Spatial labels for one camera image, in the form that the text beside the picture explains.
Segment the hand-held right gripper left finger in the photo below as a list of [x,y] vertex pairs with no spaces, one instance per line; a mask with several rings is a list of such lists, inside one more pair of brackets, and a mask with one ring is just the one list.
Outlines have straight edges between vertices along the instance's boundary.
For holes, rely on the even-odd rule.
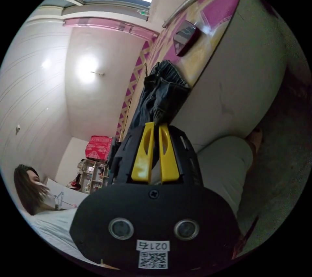
[[145,124],[132,168],[134,182],[150,183],[154,149],[154,122]]

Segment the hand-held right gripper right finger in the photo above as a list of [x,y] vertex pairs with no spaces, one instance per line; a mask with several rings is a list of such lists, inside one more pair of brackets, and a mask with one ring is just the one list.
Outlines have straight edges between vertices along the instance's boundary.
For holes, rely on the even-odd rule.
[[167,124],[163,124],[158,130],[161,183],[168,184],[177,182],[180,174],[176,163],[169,127]]

